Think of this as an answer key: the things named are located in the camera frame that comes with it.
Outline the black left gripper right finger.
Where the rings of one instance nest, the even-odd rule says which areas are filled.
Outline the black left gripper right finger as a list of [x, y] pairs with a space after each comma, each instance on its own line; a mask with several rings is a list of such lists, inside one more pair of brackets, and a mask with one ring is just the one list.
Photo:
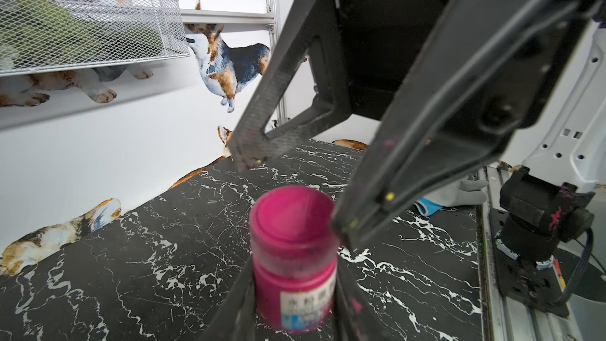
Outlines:
[[337, 258], [333, 314], [334, 340], [391, 340], [390, 334], [342, 257]]

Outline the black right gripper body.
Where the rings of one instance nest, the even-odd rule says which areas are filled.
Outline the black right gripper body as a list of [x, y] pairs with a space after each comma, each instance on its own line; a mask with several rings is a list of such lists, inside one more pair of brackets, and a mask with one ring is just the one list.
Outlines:
[[379, 120], [449, 0], [337, 0], [353, 113]]

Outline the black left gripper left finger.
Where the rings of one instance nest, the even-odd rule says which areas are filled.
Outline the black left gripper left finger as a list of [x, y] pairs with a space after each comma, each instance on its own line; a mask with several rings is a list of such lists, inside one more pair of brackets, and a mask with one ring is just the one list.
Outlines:
[[250, 257], [199, 340], [251, 341], [255, 339], [256, 286], [253, 267], [253, 259]]

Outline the magenta paint jar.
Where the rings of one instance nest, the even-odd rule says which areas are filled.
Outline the magenta paint jar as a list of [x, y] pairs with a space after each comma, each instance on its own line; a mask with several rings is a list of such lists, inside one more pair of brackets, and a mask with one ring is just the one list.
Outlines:
[[273, 328], [317, 328], [333, 306], [339, 240], [335, 203], [306, 186], [264, 194], [249, 214], [257, 311]]

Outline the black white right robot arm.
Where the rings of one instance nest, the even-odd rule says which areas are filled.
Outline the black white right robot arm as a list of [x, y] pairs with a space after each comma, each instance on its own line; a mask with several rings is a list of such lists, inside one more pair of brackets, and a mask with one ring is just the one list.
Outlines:
[[498, 159], [593, 46], [530, 173], [591, 191], [605, 179], [605, 0], [294, 0], [229, 149], [252, 168], [361, 115], [380, 120], [339, 198], [348, 249], [402, 210]]

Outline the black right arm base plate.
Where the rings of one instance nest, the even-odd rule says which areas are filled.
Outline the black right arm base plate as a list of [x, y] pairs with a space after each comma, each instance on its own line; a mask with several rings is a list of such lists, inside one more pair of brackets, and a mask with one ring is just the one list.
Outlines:
[[567, 304], [560, 306], [552, 304], [562, 294], [560, 278], [555, 272], [553, 261], [548, 268], [539, 270], [535, 262], [513, 260], [498, 249], [496, 237], [503, 228], [508, 215], [508, 212], [496, 208], [489, 212], [499, 292], [539, 311], [559, 317], [568, 317], [570, 312]]

